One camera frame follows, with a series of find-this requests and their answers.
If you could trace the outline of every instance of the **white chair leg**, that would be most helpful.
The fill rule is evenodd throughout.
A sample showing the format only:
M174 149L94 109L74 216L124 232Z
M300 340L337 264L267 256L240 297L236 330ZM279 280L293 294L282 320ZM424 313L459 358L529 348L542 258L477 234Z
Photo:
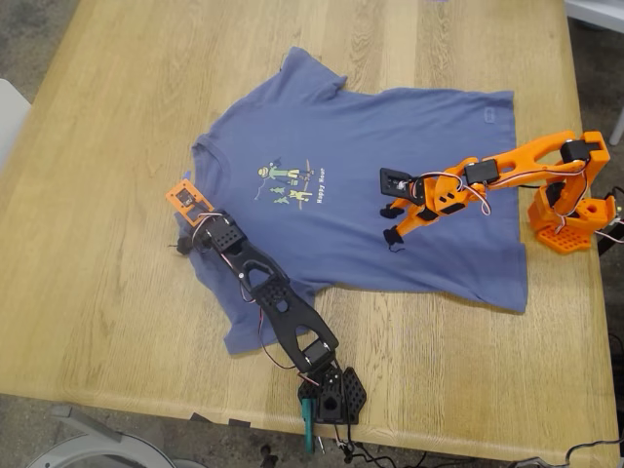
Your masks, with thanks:
M7 80L0 80L0 169L9 155L30 104Z
M622 139L622 134L624 134L624 107L622 107L622 112L620 112L620 116L615 123L615 128L613 129L613 133L608 139L608 142L615 146Z

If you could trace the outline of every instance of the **wire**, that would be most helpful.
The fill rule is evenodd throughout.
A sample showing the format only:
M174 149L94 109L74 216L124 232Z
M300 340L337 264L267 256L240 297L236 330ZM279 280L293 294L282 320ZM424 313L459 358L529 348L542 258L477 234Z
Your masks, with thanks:
M195 247L195 236L197 235L197 231L199 231L199 228L202 227L204 225L204 223L210 219L213 216L223 216L223 214L221 213L199 213L197 215L197 217L202 216L204 219L202 219L201 221L199 221L199 224L197 225L197 227L195 228L195 230L193 231L193 236L191 237L191 246Z
M624 244L624 241L615 239L614 237L611 237L608 234L604 234L602 231L594 231L594 234L598 234L599 236L606 237L608 240L614 242L615 244Z
M394 460L392 458L390 458L389 456L386 455L382 455L382 456L377 456L374 457L372 456L368 450L366 450L366 448L364 447L364 444L362 443L357 443L355 445L358 449L361 449L369 458L368 460L364 457L365 461L367 463L374 463L375 465L377 465L379 468L383 468L380 464L379 464L379 460L388 460L390 462L390 464L392 465L392 468L397 468L397 464L394 462Z
M503 183L511 182L512 180L515 180L518 177L528 176L530 174L537 174L537 173L553 174L555 176L578 176L579 174L582 174L585 172L586 167L587 167L587 163L585 163L585 165L581 169L579 169L578 171L574 173L571 173L568 171L549 171L549 170L541 170L541 169L538 169L536 171L525 171L523 173L515 174L510 177L497 180L496 182L490 183L488 186L497 187L499 185L502 185Z
M441 463L439 465L434 466L433 468L442 468L443 466L455 466L455 465L469 465L477 461L477 458L468 458L464 460L455 460L449 463Z
M411 466L411 465L406 465L404 468L418 468L420 465L422 465L422 462L425 461L425 458L427 457L428 452L424 451L422 453L422 456L420 457L420 459L418 460L418 463L416 463L415 465Z
M481 200L481 213L483 213L485 216L491 215L491 205L489 204L486 197L484 197L481 193L479 193L477 190L475 190L471 186L464 185L464 181L459 175L455 175L451 173L444 173L444 172L425 173L416 177L415 179L413 179L413 181L416 182L417 180L421 178L428 178L428 177L435 177L435 176L445 176L445 177L452 177L452 178L457 179L458 184L457 184L456 190L458 192L461 192L463 189L469 190L475 197ZM415 183L411 185L411 196L412 197L416 196L416 184Z
M585 181L585 185L583 186L583 191L581 192L581 194L576 199L576 202L574 203L574 206L572 207L572 209L569 212L567 212L566 214L559 214L559 213L557 213L555 211L555 209L553 209L553 212L555 213L555 215L557 215L559 217L559 219L562 221L559 224L559 226L557 226L557 228L555 229L555 234L559 234L561 232L561 230L564 228L564 226L566 226L566 217L570 216L572 213L574 213L576 211L576 207L578 207L578 204L580 203L580 201L585 196L585 193L587 192L587 176L585 175L585 168L584 167L583 167L583 171L581 172L581 174L583 175L583 180Z
M344 391L344 373L342 372L342 368L338 363L337 359L334 359L335 367L340 372L340 391L342 392L342 396L344 397L344 406L346 408L346 416L347 416L347 447L353 452L353 441L351 440L351 411L349 410L349 398L347 397L346 392Z
M245 302L247 302L248 304L253 304L253 303L255 303L255 299L253 299L253 298L251 298L251 299L247 299L247 298L245 297L245 290L243 289L243 283L239 283L239 285L241 286L241 297L243 298L243 300L244 300Z
M624 442L624 437L621 437L620 439L617 439L616 441L594 441L588 444L579 444L577 446L573 446L565 454L565 466L569 466L569 459L575 450L586 449L589 447L602 446L602 445L611 446L614 444L621 444L622 442Z
M284 369L285 371L289 371L290 369L294 369L294 366L282 366L280 363L278 363L277 361L275 361L275 359L273 359L273 357L269 354L269 352L266 350L266 347L264 347L264 343L262 342L262 324L264 323L264 315L262 314L262 307L258 307L259 311L260 311L260 320L257 324L257 337L260 339L260 344L262 345L262 349L264 350L264 354L266 354L266 356L273 361L273 364L276 365L278 368L280 369Z
M486 197L469 185L464 185L464 188L470 190L475 197L481 200L481 213L485 216L491 215L491 206L489 205L488 200L486 200Z

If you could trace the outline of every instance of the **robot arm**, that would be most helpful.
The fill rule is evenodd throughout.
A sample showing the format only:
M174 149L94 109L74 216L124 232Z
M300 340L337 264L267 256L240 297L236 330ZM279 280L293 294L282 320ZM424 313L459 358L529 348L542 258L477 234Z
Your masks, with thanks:
M555 164L541 162L547 154L560 151ZM560 254L588 249L594 231L615 219L615 200L583 199L587 189L609 155L600 132L586 132L575 139L571 131L543 136L523 146L479 161L471 157L443 172L412 177L381 169L381 193L396 200L381 210L381 215L407 216L384 231L389 246L403 243L403 237L416 227L436 222L480 201L489 215L488 190L517 187L545 180L536 190L528 209L537 239Z

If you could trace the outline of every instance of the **black cable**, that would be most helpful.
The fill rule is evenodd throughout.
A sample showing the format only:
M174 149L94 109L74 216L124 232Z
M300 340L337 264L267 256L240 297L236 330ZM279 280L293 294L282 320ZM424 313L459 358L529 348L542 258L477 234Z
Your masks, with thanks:
M342 368L340 367L340 364L338 363L338 360L334 358L333 362L335 363L335 367L338 369L338 372L340 372L340 391L342 392L342 396L344 397L344 407L346 408L347 447L349 448L349 450L351 450L351 452L353 452L354 447L353 447L353 441L351 440L351 414L349 413L349 398L347 396L347 393L344 391L344 374L342 372Z
M614 445L614 444L622 444L623 442L624 442L624 437L621 437L620 439L618 439L616 441L594 441L594 442L590 442L588 444L579 444L578 446L571 447L567 451L567 453L565 454L565 466L569 466L569 459L570 459L570 457L572 456L572 454L574 453L575 450L585 449L585 448L594 447L594 446L601 446L601 445L611 446L611 445Z
M442 468L443 466L455 466L455 465L469 465L471 463L474 463L475 461L477 461L478 458L468 458L468 459L464 459L464 460L457 460L457 461L452 461L449 463L441 463L439 465L434 466L433 468Z
M366 448L364 447L364 444L362 444L361 442L357 442L357 443L355 444L355 447L357 447L358 449L361 449L361 450L362 450L362 451L363 451L363 452L367 455L367 457L369 458L369 460L366 460L366 459L365 459L365 461L366 461L367 463L371 463L371 462L372 462L372 463L374 463L375 465L377 465L379 468L384 468L383 466L381 466L381 465L379 464L379 460L388 460L388 461L390 462L390 464L392 465L392 468L397 468L396 463L395 463L395 462L394 462L394 460L393 460L392 458L390 458L389 456L386 456L386 455L377 456L377 457L372 456L372 455L371 455L371 453L370 453L368 450L366 450Z
M425 458L427 457L427 452L424 451L422 453L422 456L420 457L420 459L418 460L418 463L416 463L415 465L411 466L411 465L406 465L403 468L418 468L420 465L422 465L422 462L425 461Z

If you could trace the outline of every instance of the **wood grain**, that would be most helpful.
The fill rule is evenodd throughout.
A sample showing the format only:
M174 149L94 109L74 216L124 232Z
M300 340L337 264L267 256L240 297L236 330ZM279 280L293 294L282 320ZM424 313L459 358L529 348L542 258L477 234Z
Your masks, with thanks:
M513 90L518 143L581 130L560 1L83 0L0 175L0 392L302 432L294 372L225 352L224 314L167 248L163 200L195 137L291 45L355 91ZM357 440L562 463L616 436L596 253L538 245L529 196L525 315L320 294L369 392ZM614 466L617 450L575 456Z

